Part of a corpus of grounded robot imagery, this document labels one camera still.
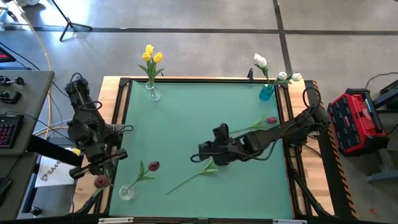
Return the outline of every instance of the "green table surface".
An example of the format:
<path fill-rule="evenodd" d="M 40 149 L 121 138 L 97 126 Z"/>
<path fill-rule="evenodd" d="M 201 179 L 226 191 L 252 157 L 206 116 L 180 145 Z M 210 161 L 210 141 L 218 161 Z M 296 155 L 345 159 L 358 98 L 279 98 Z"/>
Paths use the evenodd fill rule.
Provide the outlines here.
<path fill-rule="evenodd" d="M 261 84 L 157 83 L 162 94 L 149 100 L 145 83 L 133 82 L 122 147 L 128 158 L 119 161 L 110 215 L 184 218 L 292 218 L 282 142 L 268 161 L 235 161 L 213 174 L 199 175 L 169 195 L 178 184 L 201 171 L 208 160 L 193 163 L 198 144 L 212 141 L 213 128 L 226 123 L 230 131 L 246 128 L 260 116 L 278 117 L 275 95 L 261 101 Z M 132 200 L 119 197 L 145 167 L 155 180 L 138 182 Z"/>

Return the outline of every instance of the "red tulip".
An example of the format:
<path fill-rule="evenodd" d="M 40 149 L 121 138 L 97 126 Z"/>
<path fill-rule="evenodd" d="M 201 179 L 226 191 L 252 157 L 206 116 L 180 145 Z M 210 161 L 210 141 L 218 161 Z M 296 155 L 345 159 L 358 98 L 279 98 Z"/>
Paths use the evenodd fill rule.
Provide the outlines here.
<path fill-rule="evenodd" d="M 273 123 L 275 123 L 276 121 L 277 121 L 276 117 L 271 116 L 271 117 L 268 117 L 268 118 L 267 118 L 267 122 L 268 122 L 269 124 L 273 124 Z"/>
<path fill-rule="evenodd" d="M 157 169 L 159 169 L 159 167 L 160 167 L 160 163 L 159 163 L 159 162 L 151 162 L 151 163 L 148 165 L 148 169 L 149 169 L 150 171 L 152 171 L 152 172 L 157 171 Z"/>
<path fill-rule="evenodd" d="M 99 175 L 97 179 L 94 180 L 94 187 L 101 189 L 108 183 L 108 178 L 105 175 Z"/>

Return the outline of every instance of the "yellow tulip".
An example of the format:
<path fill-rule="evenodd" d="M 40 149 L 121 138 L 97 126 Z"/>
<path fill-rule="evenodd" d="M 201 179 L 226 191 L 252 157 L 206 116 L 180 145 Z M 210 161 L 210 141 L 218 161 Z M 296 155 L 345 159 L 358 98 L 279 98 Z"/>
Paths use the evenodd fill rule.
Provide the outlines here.
<path fill-rule="evenodd" d="M 162 58 L 163 58 L 163 55 L 162 55 L 162 53 L 159 52 L 159 53 L 155 54 L 154 62 L 159 63 L 162 61 Z"/>
<path fill-rule="evenodd" d="M 152 53 L 154 53 L 154 47 L 151 46 L 151 44 L 148 44 L 145 48 L 145 52 L 147 52 L 149 55 L 152 55 Z"/>
<path fill-rule="evenodd" d="M 150 54 L 148 53 L 148 52 L 145 52 L 143 55 L 142 55 L 142 59 L 144 60 L 144 61 L 149 61 L 150 60 Z"/>

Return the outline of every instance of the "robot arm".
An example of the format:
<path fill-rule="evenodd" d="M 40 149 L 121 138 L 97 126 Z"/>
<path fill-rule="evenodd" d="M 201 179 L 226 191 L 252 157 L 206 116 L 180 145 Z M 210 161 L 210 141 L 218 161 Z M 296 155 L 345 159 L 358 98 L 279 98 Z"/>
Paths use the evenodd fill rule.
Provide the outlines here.
<path fill-rule="evenodd" d="M 71 81 L 65 90 L 75 110 L 73 119 L 68 123 L 68 135 L 76 147 L 85 153 L 90 163 L 86 167 L 70 170 L 70 176 L 77 179 L 88 171 L 100 175 L 103 174 L 102 168 L 113 169 L 114 159 L 127 157 L 124 149 L 119 149 L 115 155 L 108 155 L 108 149 L 120 146 L 121 135 L 114 126 L 107 125 L 98 112 L 95 103 L 102 104 L 91 100 L 87 80 L 81 77 Z"/>
<path fill-rule="evenodd" d="M 199 145 L 199 153 L 191 157 L 192 162 L 201 162 L 210 156 L 218 166 L 225 166 L 235 160 L 260 161 L 266 158 L 257 158 L 267 147 L 280 138 L 287 138 L 294 146 L 301 146 L 307 142 L 307 135 L 312 131 L 323 131 L 330 124 L 329 117 L 319 105 L 313 105 L 297 117 L 268 130 L 251 131 L 235 138 L 229 137 L 227 124 L 221 124 L 213 130 L 215 140 Z"/>

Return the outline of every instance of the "gray desk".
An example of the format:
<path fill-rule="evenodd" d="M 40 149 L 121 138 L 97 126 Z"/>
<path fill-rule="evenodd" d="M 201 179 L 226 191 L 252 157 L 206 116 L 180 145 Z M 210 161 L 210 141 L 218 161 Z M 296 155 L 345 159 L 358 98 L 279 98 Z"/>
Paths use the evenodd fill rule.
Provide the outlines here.
<path fill-rule="evenodd" d="M 9 90 L 11 93 L 19 91 L 22 97 L 16 105 L 7 105 L 0 102 L 0 114 L 13 110 L 31 115 L 38 118 L 42 110 L 47 91 L 50 88 L 54 77 L 53 72 L 40 71 L 2 71 L 0 75 L 5 75 L 11 80 L 15 77 L 22 77 L 25 80 L 24 86 L 12 84 L 9 87 L 0 86 L 0 91 Z M 25 151 L 30 137 L 33 133 L 36 121 L 25 117 L 23 127 L 19 133 L 18 140 L 14 146 L 16 150 Z M 29 184 L 32 171 L 36 164 L 37 153 L 29 152 L 25 154 L 14 167 L 10 178 L 12 185 L 8 190 L 6 199 L 0 207 L 0 220 L 15 220 L 21 207 L 26 188 Z M 0 177 L 7 176 L 18 155 L 5 156 L 0 153 Z"/>

